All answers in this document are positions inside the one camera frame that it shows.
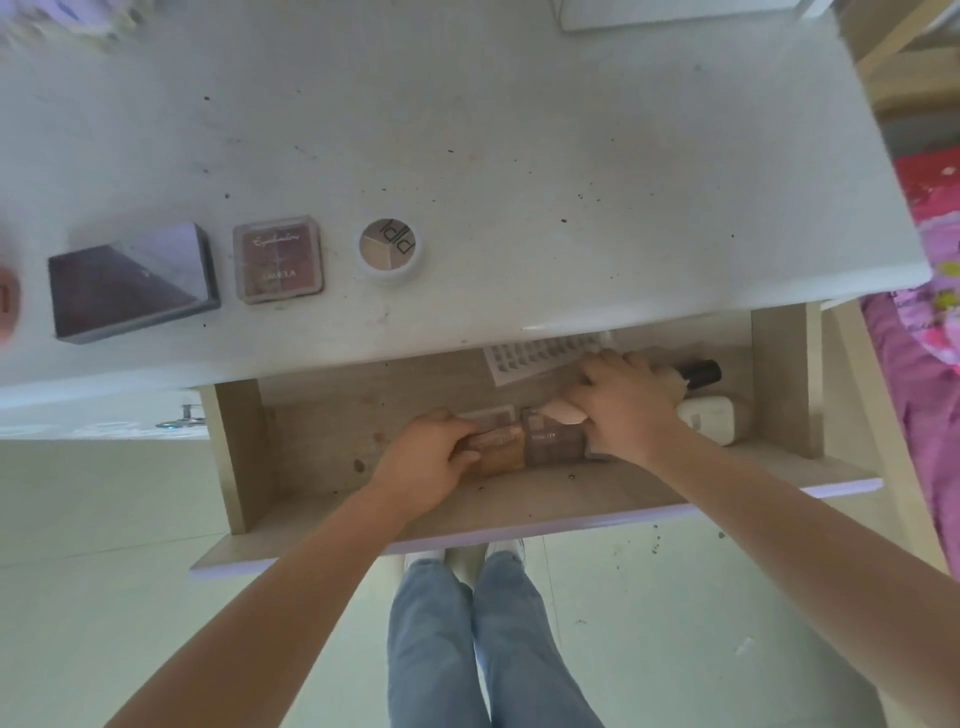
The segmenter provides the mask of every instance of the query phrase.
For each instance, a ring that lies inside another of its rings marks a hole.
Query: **white floor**
[[[205,444],[0,444],[0,725],[102,725],[247,579],[187,569],[225,528]],[[877,728],[873,689],[703,518],[527,543],[608,728]],[[387,724],[396,563],[377,562],[285,723]]]

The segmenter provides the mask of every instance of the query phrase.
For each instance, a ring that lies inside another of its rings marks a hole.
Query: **forearm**
[[[650,465],[723,528],[821,635],[931,725],[960,723],[960,585],[696,435]]]
[[[108,728],[278,726],[404,523],[375,485],[362,489],[171,657]]]

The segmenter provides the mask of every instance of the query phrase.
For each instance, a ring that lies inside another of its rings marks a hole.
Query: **black bottle cap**
[[[691,392],[694,389],[706,387],[708,384],[716,384],[723,378],[720,365],[713,359],[691,361],[689,364],[682,364],[676,369],[680,376],[686,379],[686,388]]]

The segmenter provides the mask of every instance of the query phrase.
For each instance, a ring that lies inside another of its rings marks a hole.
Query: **blue jeans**
[[[540,593],[506,551],[487,560],[473,593],[439,561],[413,564],[390,611],[387,661],[393,728],[603,728],[564,666]]]

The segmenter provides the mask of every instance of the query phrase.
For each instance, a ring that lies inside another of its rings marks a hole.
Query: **white round container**
[[[380,283],[400,283],[416,274],[423,243],[402,220],[382,218],[367,225],[353,247],[360,270]]]

